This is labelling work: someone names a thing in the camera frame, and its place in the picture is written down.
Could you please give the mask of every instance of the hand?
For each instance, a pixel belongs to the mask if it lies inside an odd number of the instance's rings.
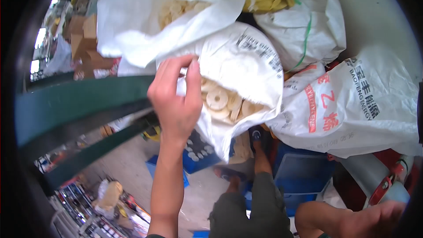
[[[341,238],[390,237],[406,203],[387,201],[370,208],[348,212],[341,217]]]
[[[195,55],[184,55],[162,62],[156,77],[148,88],[147,96],[153,104],[161,126],[161,143],[183,149],[200,117],[200,65]],[[185,97],[176,94],[176,83],[182,67],[188,67]]]

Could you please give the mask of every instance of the green metal bar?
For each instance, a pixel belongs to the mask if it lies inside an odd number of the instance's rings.
[[[32,162],[79,135],[151,107],[147,90],[153,79],[90,79],[17,96],[15,124],[20,155]]]
[[[44,87],[50,87],[65,82],[72,82],[74,80],[74,72],[62,73],[54,76],[49,76],[40,80],[27,82],[27,91],[35,91]]]
[[[108,152],[131,139],[132,137],[142,133],[151,125],[157,125],[157,120],[141,119],[139,122],[104,138],[92,146],[83,149],[81,152],[71,156],[61,162],[51,172],[44,174],[45,181],[51,190],[59,188],[64,182],[75,177],[81,170],[96,161],[98,158],[106,155]]]

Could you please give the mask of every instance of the olive shorts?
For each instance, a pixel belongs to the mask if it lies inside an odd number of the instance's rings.
[[[210,213],[209,238],[292,238],[283,196],[271,174],[258,173],[252,186],[250,219],[240,193],[223,193]]]

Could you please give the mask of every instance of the person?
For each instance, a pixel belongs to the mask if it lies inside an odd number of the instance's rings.
[[[298,207],[295,227],[301,238],[388,238],[405,207],[390,200],[353,212],[309,201]]]
[[[184,55],[162,62],[147,96],[161,126],[160,153],[151,189],[151,222],[149,238],[176,238],[178,214],[184,199],[182,152],[200,116],[200,66],[195,55]],[[185,96],[176,94],[176,83],[183,67],[187,67]],[[241,177],[236,172],[217,169],[219,177],[228,176],[230,185],[214,204],[210,213],[209,237],[293,237],[284,212],[282,194],[275,187],[272,171],[260,143],[260,134],[253,136],[256,150],[255,180],[252,187],[250,219],[245,213],[244,198],[238,192]],[[301,238],[321,235],[336,237],[374,237],[379,226],[398,220],[404,204],[387,203],[361,212],[335,209],[325,203],[304,203],[295,217]]]

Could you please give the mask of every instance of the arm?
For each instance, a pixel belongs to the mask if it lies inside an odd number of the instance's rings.
[[[295,227],[301,238],[318,238],[323,232],[332,238],[339,237],[339,225],[346,211],[351,212],[324,202],[309,201],[295,212]]]
[[[353,212],[318,201],[301,204],[295,213],[295,227],[301,238],[390,237],[406,203],[387,201]]]
[[[185,55],[161,63],[147,92],[162,130],[151,189],[148,234],[166,238],[178,236],[178,214],[184,199],[182,152],[203,106],[200,66],[196,59],[196,56]],[[176,82],[182,67],[188,67],[185,97],[176,95]]]

